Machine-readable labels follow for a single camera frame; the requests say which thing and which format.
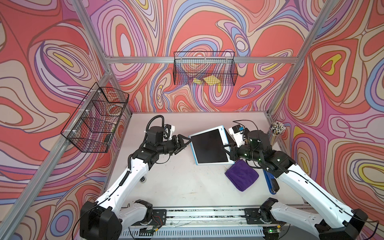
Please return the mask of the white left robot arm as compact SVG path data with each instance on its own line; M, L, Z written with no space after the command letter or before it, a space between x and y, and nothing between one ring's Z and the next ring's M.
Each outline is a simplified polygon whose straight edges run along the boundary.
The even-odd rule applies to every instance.
M129 155L124 172L95 202L87 201L82 206L79 219L81 238L117 240L122 231L133 224L152 220L151 203L136 200L127 208L123 208L123 204L161 155L176 155L192 142L183 135L173 135L173 130L174 127L169 125L146 130L139 148Z

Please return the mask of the blue white drawing tablet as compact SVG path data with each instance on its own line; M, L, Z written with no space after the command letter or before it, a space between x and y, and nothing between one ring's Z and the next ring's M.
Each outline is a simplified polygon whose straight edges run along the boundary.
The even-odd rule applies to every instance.
M230 160L230 147L234 143L224 126L214 127L189 136L192 140L191 148L196 165L232 165Z

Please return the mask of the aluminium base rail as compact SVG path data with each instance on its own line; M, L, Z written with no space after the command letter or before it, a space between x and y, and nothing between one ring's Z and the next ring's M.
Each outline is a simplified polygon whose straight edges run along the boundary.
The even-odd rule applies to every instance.
M182 238L182 237L250 237L266 240L280 237L280 224L248 225L244 208L169 208L165 225L131 226L122 231L121 236L139 238Z

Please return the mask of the blue black tape roll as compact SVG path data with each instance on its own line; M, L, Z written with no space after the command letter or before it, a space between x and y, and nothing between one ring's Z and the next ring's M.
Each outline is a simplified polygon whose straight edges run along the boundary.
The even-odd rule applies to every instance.
M266 178L266 183L267 183L269 192L272 195L275 195L280 190L280 186L279 186L276 178L266 170L263 170L263 172L264 172L264 175Z

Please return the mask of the cup of coloured pencils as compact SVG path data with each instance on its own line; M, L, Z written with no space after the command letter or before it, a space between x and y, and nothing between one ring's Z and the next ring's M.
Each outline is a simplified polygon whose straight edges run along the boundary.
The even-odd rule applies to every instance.
M272 146L277 142L278 137L281 136L286 129L286 126L279 121L275 121L270 125L268 137Z

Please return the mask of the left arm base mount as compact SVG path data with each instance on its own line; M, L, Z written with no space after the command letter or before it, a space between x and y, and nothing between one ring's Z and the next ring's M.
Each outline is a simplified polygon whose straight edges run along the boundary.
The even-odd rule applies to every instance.
M124 210L123 220L128 227L131 226L158 226L165 225L167 221L166 209L154 209L153 204L137 200Z

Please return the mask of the purple microfiber cloth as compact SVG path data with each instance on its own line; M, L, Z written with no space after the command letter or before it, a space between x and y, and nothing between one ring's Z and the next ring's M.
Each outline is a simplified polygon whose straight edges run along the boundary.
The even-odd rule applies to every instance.
M244 160L237 160L226 172L226 177L241 192L253 185L259 174Z

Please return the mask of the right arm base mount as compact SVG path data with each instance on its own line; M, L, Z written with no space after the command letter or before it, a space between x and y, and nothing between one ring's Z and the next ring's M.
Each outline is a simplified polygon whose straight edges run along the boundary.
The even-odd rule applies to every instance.
M287 222L279 221L272 215L272 206L279 201L274 198L268 198L259 208L244 209L245 214L241 215L241 218L245 218L248 225L258 224L282 224Z

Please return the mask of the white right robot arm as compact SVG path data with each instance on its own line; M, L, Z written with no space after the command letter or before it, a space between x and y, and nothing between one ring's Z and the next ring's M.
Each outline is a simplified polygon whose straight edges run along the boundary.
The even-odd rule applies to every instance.
M355 240L368 220L361 209L352 209L312 180L286 153L273 150L269 136L261 130L230 128L235 143L225 146L230 160L257 162L266 172L284 182L306 200L316 213L306 212L268 198L256 214L261 222L281 221L294 225L320 240Z

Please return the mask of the yellow cloth in basket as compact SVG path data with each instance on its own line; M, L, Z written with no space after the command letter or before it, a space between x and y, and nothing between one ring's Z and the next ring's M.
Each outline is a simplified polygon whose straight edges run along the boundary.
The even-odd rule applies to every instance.
M205 78L203 78L201 80L197 79L197 78L194 78L192 83L196 84L196 85L213 86L213 85L221 85L221 80L219 80L214 75L211 75L211 76L205 77Z

